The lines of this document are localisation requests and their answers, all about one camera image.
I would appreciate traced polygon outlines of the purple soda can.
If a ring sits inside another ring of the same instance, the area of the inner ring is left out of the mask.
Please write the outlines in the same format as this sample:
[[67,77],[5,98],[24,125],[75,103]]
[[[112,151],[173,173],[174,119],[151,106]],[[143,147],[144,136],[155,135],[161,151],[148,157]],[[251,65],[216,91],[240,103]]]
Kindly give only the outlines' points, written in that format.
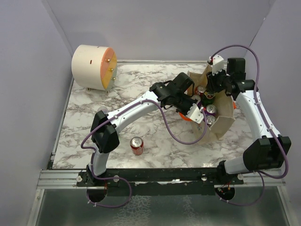
[[213,115],[206,116],[206,123],[209,127],[211,127],[216,122],[216,118]]
[[217,113],[217,108],[214,105],[207,105],[205,107],[205,113],[206,113],[206,115],[215,116]]
[[197,100],[198,102],[201,101],[201,97],[200,97],[199,95],[193,95],[191,98],[192,98],[193,100]]

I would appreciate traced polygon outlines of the green glass bottle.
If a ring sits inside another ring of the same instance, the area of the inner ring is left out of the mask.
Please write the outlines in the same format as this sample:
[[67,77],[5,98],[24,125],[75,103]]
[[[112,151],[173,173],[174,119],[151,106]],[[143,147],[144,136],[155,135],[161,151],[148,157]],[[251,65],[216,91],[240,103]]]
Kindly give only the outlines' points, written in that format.
[[206,89],[201,97],[201,103],[204,107],[208,105],[212,105],[215,101],[215,93],[211,92],[210,90]]

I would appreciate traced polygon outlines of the beige canvas tote bag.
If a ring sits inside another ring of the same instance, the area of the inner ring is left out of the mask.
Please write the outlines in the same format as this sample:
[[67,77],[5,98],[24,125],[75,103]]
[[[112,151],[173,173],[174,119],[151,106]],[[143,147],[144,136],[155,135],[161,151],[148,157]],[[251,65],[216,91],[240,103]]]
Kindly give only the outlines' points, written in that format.
[[[194,73],[188,71],[187,75],[192,78],[195,87],[207,85],[206,74],[212,70],[212,67],[207,65],[202,73]],[[208,127],[204,137],[197,142],[198,145],[203,145],[219,140],[230,129],[234,119],[233,99],[225,94],[225,91],[216,93],[213,105],[217,108],[216,121]]]

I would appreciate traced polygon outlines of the purple soda can front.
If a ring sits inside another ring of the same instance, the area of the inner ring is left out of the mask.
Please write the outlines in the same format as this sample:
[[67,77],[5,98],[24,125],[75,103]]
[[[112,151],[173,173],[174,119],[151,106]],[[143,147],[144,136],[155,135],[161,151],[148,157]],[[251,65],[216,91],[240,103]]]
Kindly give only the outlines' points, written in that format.
[[206,116],[206,123],[209,127],[211,127],[216,122],[216,118],[213,115]]

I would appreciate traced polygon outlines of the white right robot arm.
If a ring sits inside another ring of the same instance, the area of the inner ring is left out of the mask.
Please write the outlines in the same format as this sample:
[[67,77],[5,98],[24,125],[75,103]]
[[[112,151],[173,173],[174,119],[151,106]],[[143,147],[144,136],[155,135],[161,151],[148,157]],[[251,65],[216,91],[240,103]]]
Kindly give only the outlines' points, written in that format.
[[245,60],[230,58],[227,63],[230,68],[224,69],[224,59],[215,55],[208,64],[212,70],[206,74],[207,89],[212,93],[223,91],[238,103],[253,137],[253,143],[242,156],[221,163],[224,168],[216,172],[217,181],[227,184],[233,174],[280,168],[287,160],[291,140],[273,126],[255,81],[246,79]]

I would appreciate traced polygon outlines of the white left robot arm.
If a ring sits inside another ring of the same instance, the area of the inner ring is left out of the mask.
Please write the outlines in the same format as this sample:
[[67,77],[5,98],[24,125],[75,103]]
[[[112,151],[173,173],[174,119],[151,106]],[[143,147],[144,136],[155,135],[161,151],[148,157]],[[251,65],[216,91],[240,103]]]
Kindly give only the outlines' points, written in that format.
[[196,100],[186,94],[194,81],[185,73],[178,74],[173,80],[154,83],[148,91],[133,102],[113,112],[99,111],[95,114],[88,137],[94,145],[89,164],[88,181],[98,186],[103,182],[109,153],[119,146],[119,134],[129,124],[156,110],[175,107],[188,119],[201,123],[204,119],[203,108]]

